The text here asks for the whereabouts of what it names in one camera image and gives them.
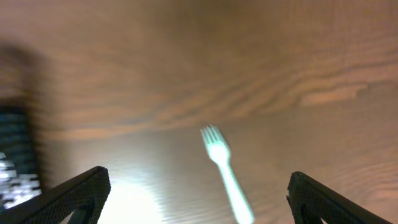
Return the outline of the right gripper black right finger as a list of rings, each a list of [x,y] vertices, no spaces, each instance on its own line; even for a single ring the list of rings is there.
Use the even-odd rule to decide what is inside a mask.
[[[303,172],[293,172],[287,201],[295,224],[391,224]]]

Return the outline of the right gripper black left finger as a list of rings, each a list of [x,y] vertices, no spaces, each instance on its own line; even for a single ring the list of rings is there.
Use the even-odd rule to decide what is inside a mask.
[[[1,213],[2,224],[97,224],[111,191],[108,170],[96,166]]]

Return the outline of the mint green plastic fork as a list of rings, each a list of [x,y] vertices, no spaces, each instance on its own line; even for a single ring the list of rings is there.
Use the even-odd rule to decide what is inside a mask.
[[[233,173],[231,152],[221,131],[216,126],[209,125],[200,132],[209,158],[218,166],[237,223],[253,224],[255,216]]]

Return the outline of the dark green mesh basket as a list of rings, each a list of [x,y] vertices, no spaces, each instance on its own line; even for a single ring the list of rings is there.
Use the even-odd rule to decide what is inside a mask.
[[[34,140],[25,108],[1,106],[1,211],[42,193]]]

